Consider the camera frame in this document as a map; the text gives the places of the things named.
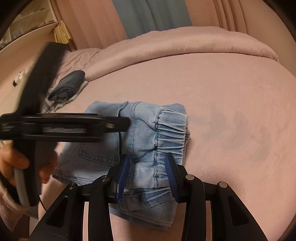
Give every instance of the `blue denim garment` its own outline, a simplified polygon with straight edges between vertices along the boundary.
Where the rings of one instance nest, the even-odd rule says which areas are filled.
[[[122,199],[110,204],[110,213],[135,223],[166,229],[175,218],[173,199],[164,167],[171,152],[182,164],[189,138],[184,106],[145,102],[109,104],[94,102],[86,113],[131,119],[125,133],[107,133],[100,143],[67,143],[53,177],[68,184],[93,182],[117,165],[121,152],[130,156],[130,170]]]

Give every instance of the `sleeve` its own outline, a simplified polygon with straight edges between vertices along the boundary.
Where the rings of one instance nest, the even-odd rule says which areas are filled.
[[[13,231],[17,222],[30,207],[17,204],[0,181],[0,217],[10,231]]]

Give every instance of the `metal screw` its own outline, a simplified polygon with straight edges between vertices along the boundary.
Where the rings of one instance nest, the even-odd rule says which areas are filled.
[[[74,189],[74,188],[76,188],[77,187],[77,184],[76,183],[70,183],[69,185],[68,185],[68,188],[69,189]]]
[[[115,127],[115,125],[112,124],[112,123],[107,123],[106,127],[109,128],[109,129],[113,129]]]
[[[220,183],[219,183],[219,186],[222,187],[222,188],[227,188],[227,183],[225,183],[225,182],[220,182]]]
[[[190,180],[190,181],[192,181],[194,179],[194,176],[191,174],[187,174],[185,177],[187,180]]]
[[[101,181],[106,182],[109,180],[109,177],[107,175],[101,176]]]

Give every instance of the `pink comforter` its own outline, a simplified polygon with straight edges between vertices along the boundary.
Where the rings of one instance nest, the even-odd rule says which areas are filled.
[[[96,100],[183,104],[187,171],[227,182],[268,240],[283,234],[296,213],[296,79],[271,48],[238,32],[185,27],[69,52],[58,80],[76,69],[90,83],[60,112],[83,112]],[[112,216],[114,239],[180,240],[183,218],[180,205],[162,232]]]

